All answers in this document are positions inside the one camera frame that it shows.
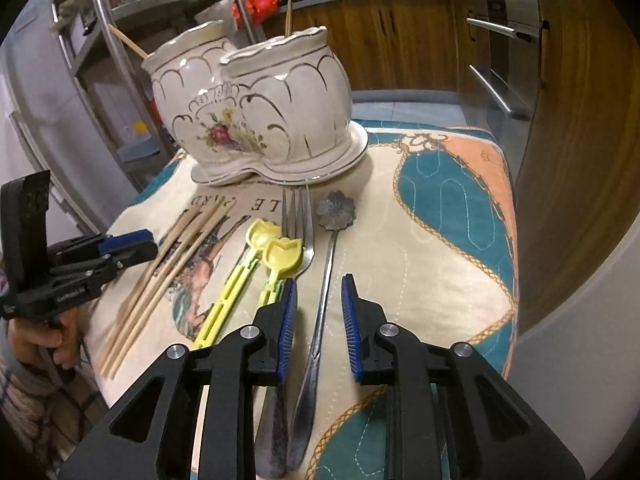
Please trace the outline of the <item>plaid sleeve left forearm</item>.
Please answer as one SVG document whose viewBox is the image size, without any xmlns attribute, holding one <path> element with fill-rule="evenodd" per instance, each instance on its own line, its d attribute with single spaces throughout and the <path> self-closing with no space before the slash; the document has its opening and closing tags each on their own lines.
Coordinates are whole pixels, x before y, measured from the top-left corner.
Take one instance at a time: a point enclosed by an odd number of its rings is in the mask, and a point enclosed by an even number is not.
<svg viewBox="0 0 640 480">
<path fill-rule="evenodd" d="M 81 364 L 59 387 L 1 347 L 1 477 L 55 479 L 68 456 L 107 412 Z"/>
</svg>

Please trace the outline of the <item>person's left hand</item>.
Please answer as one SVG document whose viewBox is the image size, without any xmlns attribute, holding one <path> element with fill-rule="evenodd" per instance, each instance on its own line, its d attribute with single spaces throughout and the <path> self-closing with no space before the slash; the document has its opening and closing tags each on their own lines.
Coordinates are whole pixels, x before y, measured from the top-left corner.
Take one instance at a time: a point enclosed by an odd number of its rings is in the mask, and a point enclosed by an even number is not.
<svg viewBox="0 0 640 480">
<path fill-rule="evenodd" d="M 14 318 L 8 325 L 8 343 L 18 362 L 43 368 L 39 347 L 53 350 L 55 365 L 66 370 L 75 367 L 80 359 L 78 341 L 78 310 L 63 312 L 58 318 L 59 328 Z"/>
</svg>

